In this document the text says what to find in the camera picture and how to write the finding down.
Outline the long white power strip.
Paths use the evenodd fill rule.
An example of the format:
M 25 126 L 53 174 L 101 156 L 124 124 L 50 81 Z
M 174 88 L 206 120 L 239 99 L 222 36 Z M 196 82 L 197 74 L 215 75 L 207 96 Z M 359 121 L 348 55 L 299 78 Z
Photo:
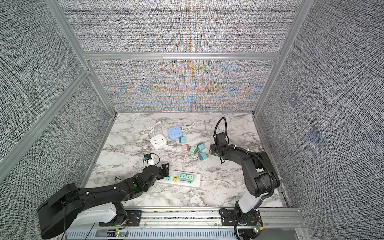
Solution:
M 169 170 L 169 176 L 162 180 L 157 180 L 156 183 L 198 189 L 201 186 L 201 174 Z

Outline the green adapter lowest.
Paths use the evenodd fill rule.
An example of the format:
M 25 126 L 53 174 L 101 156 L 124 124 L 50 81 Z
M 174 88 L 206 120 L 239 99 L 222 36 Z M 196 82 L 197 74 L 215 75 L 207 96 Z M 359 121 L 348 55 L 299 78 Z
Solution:
M 193 175 L 186 175 L 186 182 L 192 183 L 194 181 L 194 176 Z

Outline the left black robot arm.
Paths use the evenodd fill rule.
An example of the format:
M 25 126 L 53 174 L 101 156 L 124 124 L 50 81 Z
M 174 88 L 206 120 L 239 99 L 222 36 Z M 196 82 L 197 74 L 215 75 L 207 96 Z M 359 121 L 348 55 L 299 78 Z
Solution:
M 64 233 L 81 212 L 103 204 L 113 206 L 140 197 L 157 180 L 170 174 L 170 165 L 151 165 L 139 174 L 121 182 L 96 188 L 78 188 L 67 184 L 43 202 L 38 208 L 42 239 L 47 240 Z

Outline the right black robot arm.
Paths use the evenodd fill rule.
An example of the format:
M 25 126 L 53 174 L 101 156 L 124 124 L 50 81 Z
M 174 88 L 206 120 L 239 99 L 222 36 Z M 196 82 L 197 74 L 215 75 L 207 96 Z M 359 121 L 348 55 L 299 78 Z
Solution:
M 214 134 L 210 152 L 220 158 L 221 163 L 232 161 L 242 167 L 247 190 L 235 203 L 234 232 L 238 240 L 257 238 L 263 227 L 259 207 L 280 186 L 276 170 L 265 152 L 252 152 L 231 145 L 226 133 Z

